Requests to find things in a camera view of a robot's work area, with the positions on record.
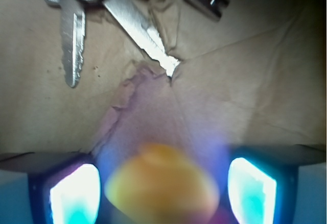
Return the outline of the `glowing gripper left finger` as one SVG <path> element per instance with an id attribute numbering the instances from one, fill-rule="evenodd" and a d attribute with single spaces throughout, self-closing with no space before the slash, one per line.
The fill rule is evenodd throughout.
<path id="1" fill-rule="evenodd" d="M 1 223 L 95 223 L 100 199 L 89 154 L 1 154 Z"/>

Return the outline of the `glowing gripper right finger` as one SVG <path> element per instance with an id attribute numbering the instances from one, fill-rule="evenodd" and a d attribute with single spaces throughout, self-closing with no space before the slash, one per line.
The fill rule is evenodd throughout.
<path id="1" fill-rule="evenodd" d="M 326 146 L 239 147 L 227 189 L 237 223 L 326 223 Z"/>

